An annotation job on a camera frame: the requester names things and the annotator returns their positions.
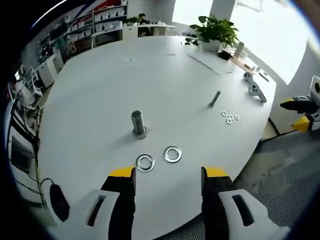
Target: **white pot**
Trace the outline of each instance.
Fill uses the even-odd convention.
[[[217,53],[220,49],[221,42],[218,40],[210,40],[210,42],[205,42],[202,46],[205,51]]]

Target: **small washer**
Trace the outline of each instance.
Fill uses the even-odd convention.
[[[178,157],[176,159],[171,159],[168,155],[169,151],[170,150],[174,150],[177,154],[178,154]],[[166,161],[168,161],[169,163],[176,163],[176,162],[179,162],[180,159],[182,157],[182,151],[180,148],[178,148],[177,146],[168,146],[165,150],[164,150],[164,159]]]
[[[142,159],[148,159],[150,161],[150,166],[149,167],[141,166]],[[148,154],[142,154],[136,159],[135,165],[136,165],[136,168],[139,169],[141,172],[147,173],[147,172],[150,172],[152,169],[154,169],[155,160],[152,156],[150,156]]]

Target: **table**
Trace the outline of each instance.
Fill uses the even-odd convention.
[[[61,186],[71,208],[100,189],[114,169],[133,166],[141,154],[153,156],[154,169],[136,174],[133,240],[163,236],[201,212],[202,166],[237,177],[263,134],[275,96],[276,83],[255,76],[267,99],[262,104],[248,94],[244,70],[199,47],[185,48],[183,39],[141,37],[72,58],[43,110],[39,172]],[[217,74],[188,54],[203,54],[233,72]],[[135,110],[148,129],[143,140],[132,134]],[[229,125],[222,111],[240,120]],[[178,163],[164,160],[168,146],[182,150]],[[49,181],[42,186],[49,202]]]

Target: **white controller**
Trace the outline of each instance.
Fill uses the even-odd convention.
[[[254,81],[253,75],[250,72],[246,72],[243,75],[244,80],[246,80],[249,83],[249,94],[251,96],[258,96],[264,104],[267,102],[266,96],[261,91],[259,85]]]

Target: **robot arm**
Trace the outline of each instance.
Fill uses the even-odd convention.
[[[280,106],[284,109],[297,111],[298,114],[304,114],[293,123],[293,129],[301,132],[320,129],[320,78],[313,77],[310,95],[288,98]]]
[[[202,215],[205,239],[283,240],[290,228],[279,227],[267,208],[216,167],[202,167]]]
[[[72,204],[67,219],[49,232],[59,240],[130,240],[135,182],[134,167],[111,172],[101,189]]]

